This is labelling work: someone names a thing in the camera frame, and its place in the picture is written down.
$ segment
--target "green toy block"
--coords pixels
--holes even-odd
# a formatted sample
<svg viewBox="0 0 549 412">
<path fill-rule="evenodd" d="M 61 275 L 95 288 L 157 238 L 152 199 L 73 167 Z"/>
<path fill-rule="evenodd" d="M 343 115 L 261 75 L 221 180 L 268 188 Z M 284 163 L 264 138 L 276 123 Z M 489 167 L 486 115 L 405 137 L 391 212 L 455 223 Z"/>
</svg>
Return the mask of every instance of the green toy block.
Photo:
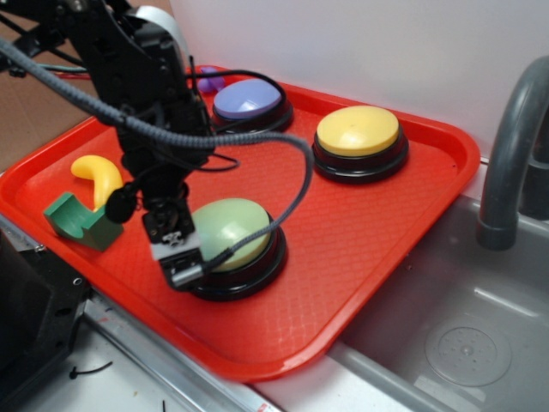
<svg viewBox="0 0 549 412">
<path fill-rule="evenodd" d="M 93 212 L 69 192 L 52 203 L 44 216 L 59 236 L 98 251 L 109 247 L 124 230 L 122 225 L 107 219 L 105 206 Z"/>
</svg>

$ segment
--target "sink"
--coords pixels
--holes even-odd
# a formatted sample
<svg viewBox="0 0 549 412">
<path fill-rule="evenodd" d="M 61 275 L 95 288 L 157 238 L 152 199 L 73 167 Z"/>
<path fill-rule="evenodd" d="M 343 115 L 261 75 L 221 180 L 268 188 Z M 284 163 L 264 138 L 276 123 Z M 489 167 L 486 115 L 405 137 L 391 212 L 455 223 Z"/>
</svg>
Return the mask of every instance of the sink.
<svg viewBox="0 0 549 412">
<path fill-rule="evenodd" d="M 338 344 L 433 410 L 549 410 L 549 228 L 521 217 L 516 245 L 488 251 L 479 207 L 459 197 Z"/>
</svg>

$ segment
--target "sink drain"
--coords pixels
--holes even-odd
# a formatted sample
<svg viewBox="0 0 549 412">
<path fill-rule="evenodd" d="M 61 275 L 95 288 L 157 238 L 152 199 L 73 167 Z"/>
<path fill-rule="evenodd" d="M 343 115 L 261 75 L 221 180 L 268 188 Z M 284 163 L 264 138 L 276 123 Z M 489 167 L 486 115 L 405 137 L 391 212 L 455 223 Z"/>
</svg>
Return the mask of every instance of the sink drain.
<svg viewBox="0 0 549 412">
<path fill-rule="evenodd" d="M 453 318 L 431 331 L 425 343 L 431 367 L 443 378 L 462 386 L 489 385 L 511 363 L 505 336 L 475 318 Z"/>
</svg>

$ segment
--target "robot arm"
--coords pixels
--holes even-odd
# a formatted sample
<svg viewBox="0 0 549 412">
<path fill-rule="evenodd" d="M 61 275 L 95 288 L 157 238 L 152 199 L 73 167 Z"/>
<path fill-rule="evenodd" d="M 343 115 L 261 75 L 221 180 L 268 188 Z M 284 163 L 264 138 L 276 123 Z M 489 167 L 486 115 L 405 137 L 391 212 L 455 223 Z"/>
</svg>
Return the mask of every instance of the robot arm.
<svg viewBox="0 0 549 412">
<path fill-rule="evenodd" d="M 178 44 L 163 27 L 136 17 L 125 0 L 3 0 L 0 11 L 38 22 L 15 42 L 30 57 L 70 40 L 105 103 L 163 129 L 212 134 L 206 107 L 187 84 Z M 0 70 L 8 67 L 0 60 Z M 127 221 L 141 191 L 154 258 L 173 288 L 193 288 L 199 275 L 180 275 L 202 262 L 184 179 L 213 150 L 175 148 L 122 127 L 117 133 L 134 181 L 113 193 L 107 216 Z"/>
</svg>

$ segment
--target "yellow banana toy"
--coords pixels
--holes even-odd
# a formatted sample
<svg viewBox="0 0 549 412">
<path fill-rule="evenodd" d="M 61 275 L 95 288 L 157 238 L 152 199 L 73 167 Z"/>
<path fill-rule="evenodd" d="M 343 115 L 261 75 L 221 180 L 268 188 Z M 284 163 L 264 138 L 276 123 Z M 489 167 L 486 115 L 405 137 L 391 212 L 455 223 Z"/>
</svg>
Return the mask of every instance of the yellow banana toy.
<svg viewBox="0 0 549 412">
<path fill-rule="evenodd" d="M 114 163 L 95 154 L 76 159 L 70 171 L 77 178 L 94 181 L 94 211 L 103 206 L 111 193 L 124 184 Z"/>
</svg>

